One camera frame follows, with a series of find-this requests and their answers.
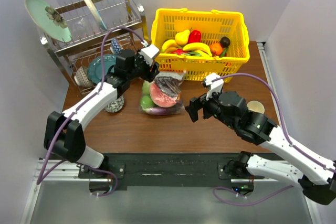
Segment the watermelon slice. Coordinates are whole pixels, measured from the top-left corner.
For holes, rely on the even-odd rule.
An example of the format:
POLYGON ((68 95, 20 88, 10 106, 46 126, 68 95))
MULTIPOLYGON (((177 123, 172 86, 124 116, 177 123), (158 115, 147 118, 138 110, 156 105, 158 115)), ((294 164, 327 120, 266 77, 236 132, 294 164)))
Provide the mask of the watermelon slice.
POLYGON ((176 93, 165 94, 155 83, 153 83, 150 87, 150 97, 157 106, 168 108, 176 105, 180 95, 176 93))

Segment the small green lime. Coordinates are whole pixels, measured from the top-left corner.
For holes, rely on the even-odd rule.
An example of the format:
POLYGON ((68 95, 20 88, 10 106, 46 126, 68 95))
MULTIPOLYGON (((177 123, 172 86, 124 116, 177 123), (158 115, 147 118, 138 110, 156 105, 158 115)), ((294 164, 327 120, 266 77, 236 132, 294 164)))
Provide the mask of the small green lime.
POLYGON ((152 108, 155 106, 155 103, 152 101, 149 95, 143 95, 140 100, 140 105, 142 109, 152 108))

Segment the green cabbage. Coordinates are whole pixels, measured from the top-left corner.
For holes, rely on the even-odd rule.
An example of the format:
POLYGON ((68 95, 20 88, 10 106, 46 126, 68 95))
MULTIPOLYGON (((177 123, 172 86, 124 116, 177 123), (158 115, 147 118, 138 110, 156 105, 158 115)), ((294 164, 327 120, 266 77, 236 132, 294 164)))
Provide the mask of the green cabbage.
POLYGON ((150 87, 151 87, 152 83, 148 82, 148 81, 144 81, 143 85, 142 85, 142 94, 143 95, 150 95, 150 87))

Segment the clear orange zip bag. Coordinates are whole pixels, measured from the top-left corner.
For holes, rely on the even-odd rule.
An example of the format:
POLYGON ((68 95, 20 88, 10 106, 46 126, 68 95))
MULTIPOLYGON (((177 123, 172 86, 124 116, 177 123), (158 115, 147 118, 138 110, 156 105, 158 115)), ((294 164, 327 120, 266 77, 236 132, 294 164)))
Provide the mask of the clear orange zip bag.
POLYGON ((181 84, 186 71, 160 72, 152 82, 144 81, 140 111, 151 116, 179 114, 184 110, 181 84))

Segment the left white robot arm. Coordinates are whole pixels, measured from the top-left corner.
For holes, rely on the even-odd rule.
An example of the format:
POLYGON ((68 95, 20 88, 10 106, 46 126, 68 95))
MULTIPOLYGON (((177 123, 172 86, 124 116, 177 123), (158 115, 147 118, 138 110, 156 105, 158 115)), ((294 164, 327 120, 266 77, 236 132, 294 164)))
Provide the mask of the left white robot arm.
POLYGON ((108 104, 121 97, 137 78, 151 82, 159 73, 155 62, 160 50, 149 45, 138 52, 122 50, 115 65, 103 72, 102 81, 86 97, 62 113, 52 112, 47 119, 44 148, 63 159, 90 166, 97 178, 108 174, 107 158, 86 145, 84 130, 108 104))

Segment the purple eggplant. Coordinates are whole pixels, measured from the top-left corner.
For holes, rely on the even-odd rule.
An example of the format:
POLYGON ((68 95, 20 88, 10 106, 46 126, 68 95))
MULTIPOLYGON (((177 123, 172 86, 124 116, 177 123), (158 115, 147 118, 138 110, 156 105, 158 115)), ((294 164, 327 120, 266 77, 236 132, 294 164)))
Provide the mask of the purple eggplant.
POLYGON ((147 108, 144 110, 145 113, 149 115, 154 115, 154 116, 161 116, 161 115, 173 115, 173 114, 178 114, 182 110, 182 106, 176 105, 168 108, 160 107, 160 106, 155 106, 152 108, 147 108))

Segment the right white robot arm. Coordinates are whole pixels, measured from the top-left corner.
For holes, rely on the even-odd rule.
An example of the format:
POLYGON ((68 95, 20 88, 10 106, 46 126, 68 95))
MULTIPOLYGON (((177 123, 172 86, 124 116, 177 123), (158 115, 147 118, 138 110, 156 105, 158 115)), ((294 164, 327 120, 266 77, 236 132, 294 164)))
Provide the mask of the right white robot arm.
POLYGON ((202 95, 190 99, 186 106, 192 122, 214 117, 246 142, 266 148, 283 160, 271 161, 257 154, 242 151, 236 160, 223 166, 225 173, 239 178, 262 176, 285 182, 302 189, 310 200, 328 205, 335 200, 335 162, 301 145, 287 140, 282 128, 262 113, 247 107, 246 100, 235 91, 220 92, 207 98, 202 95))

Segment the dark purple grapes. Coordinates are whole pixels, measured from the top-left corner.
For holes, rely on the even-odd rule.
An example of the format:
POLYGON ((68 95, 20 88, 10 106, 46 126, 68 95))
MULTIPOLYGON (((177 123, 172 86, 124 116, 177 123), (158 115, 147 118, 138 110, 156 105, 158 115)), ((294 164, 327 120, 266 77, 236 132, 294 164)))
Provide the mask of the dark purple grapes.
POLYGON ((180 85, 182 84, 182 80, 177 78, 160 76, 155 78, 154 83, 168 97, 175 99, 181 93, 180 85))

